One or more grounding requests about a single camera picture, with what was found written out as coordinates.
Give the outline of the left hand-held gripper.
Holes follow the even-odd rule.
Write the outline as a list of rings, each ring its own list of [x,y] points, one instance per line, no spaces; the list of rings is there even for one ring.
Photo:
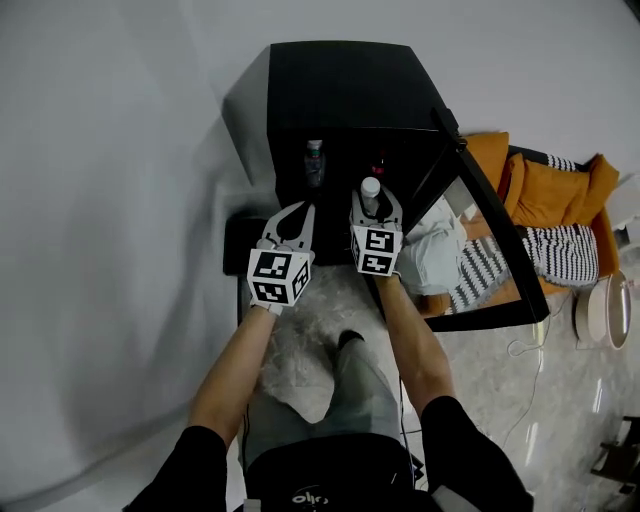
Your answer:
[[[251,250],[247,282],[252,306],[280,315],[296,304],[311,280],[314,253],[308,250],[312,245],[315,213],[312,202],[301,201],[283,208],[267,221],[262,239],[286,246]]]

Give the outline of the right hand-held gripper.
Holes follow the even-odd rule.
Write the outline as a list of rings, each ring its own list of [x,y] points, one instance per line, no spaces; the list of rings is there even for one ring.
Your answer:
[[[351,250],[356,269],[361,274],[391,276],[402,249],[402,207],[395,195],[382,188],[379,193],[379,220],[370,224],[360,192],[351,196]]]

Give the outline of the clear bottle white cap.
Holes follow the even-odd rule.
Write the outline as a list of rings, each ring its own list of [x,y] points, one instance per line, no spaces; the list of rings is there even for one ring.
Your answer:
[[[369,217],[375,218],[377,216],[380,192],[381,185],[377,178],[369,176],[362,180],[360,185],[362,208]]]

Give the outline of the clear bottle blue label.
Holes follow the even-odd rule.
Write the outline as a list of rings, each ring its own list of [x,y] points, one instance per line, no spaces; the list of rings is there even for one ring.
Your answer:
[[[326,157],[323,153],[322,140],[308,140],[304,155],[305,177],[307,186],[316,189],[322,186],[326,168]]]

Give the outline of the person's left forearm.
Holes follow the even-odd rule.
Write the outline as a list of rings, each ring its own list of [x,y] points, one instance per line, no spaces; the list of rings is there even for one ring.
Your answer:
[[[206,427],[230,446],[257,384],[277,316],[250,308],[200,385],[189,413],[191,426]]]

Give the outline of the person's right forearm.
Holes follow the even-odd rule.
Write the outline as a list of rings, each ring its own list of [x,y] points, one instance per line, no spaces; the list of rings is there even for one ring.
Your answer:
[[[374,278],[399,376],[418,416],[439,397],[454,397],[449,360],[397,275]]]

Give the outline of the white cloth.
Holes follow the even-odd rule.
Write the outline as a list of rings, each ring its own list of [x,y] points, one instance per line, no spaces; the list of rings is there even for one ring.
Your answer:
[[[396,270],[409,293],[430,296],[454,290],[466,241],[462,223],[440,197],[404,237]]]

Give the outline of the black cabinet fridge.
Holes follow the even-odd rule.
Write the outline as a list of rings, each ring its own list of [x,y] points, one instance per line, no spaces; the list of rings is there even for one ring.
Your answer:
[[[316,206],[315,261],[352,259],[351,195],[384,153],[374,176],[398,199],[404,217],[418,172],[436,157],[436,136],[389,129],[397,114],[446,107],[414,51],[404,45],[358,41],[303,41],[267,46],[224,98],[222,114],[252,182],[267,181],[278,203]],[[307,186],[308,140],[322,140],[321,187]]]

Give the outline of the black glass fridge door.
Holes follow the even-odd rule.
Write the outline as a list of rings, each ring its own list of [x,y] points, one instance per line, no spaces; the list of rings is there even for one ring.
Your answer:
[[[449,186],[461,181],[496,240],[518,291],[514,300],[504,299],[494,306],[476,306],[466,312],[438,316],[427,321],[429,326],[436,332],[452,332],[512,327],[544,320],[549,309],[533,264],[497,192],[459,135],[451,110],[438,105],[414,107],[407,113],[395,115],[388,128],[413,130],[421,137],[427,133],[436,136],[436,157],[425,170],[418,172],[418,182],[410,188],[401,232],[408,234]]]

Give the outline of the person's grey trousers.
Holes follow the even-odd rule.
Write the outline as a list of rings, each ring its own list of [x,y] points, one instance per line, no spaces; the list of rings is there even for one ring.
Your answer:
[[[329,408],[315,424],[263,387],[256,389],[239,455],[245,470],[267,452],[289,447],[296,455],[318,447],[335,457],[351,448],[380,454],[387,446],[401,446],[397,401],[364,340],[337,349],[333,377]]]

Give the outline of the orange sofa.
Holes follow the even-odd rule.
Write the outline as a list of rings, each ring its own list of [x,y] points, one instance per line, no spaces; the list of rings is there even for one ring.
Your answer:
[[[566,172],[549,167],[547,153],[510,145],[506,132],[474,134],[468,136],[466,142],[516,230],[519,226],[588,226],[596,238],[597,281],[620,270],[606,211],[606,202],[618,184],[620,173],[604,155],[597,154],[585,164],[575,162],[579,171]],[[546,295],[564,288],[582,288],[553,285],[538,279]]]

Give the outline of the black white striped blanket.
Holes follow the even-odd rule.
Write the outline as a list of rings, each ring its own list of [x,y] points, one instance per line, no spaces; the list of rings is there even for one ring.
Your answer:
[[[596,238],[588,226],[517,228],[538,277],[564,287],[586,287],[598,279]],[[491,235],[466,242],[459,284],[450,292],[446,312],[458,314],[484,306],[511,278],[506,260]]]

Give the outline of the person's black shirt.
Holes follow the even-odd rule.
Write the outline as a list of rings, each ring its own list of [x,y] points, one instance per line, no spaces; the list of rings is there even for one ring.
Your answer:
[[[405,448],[377,434],[315,438],[271,449],[248,468],[261,512],[533,512],[534,499],[504,452],[453,397],[420,418],[427,491],[413,487]],[[123,512],[226,512],[227,448],[214,431],[186,428],[153,481]]]

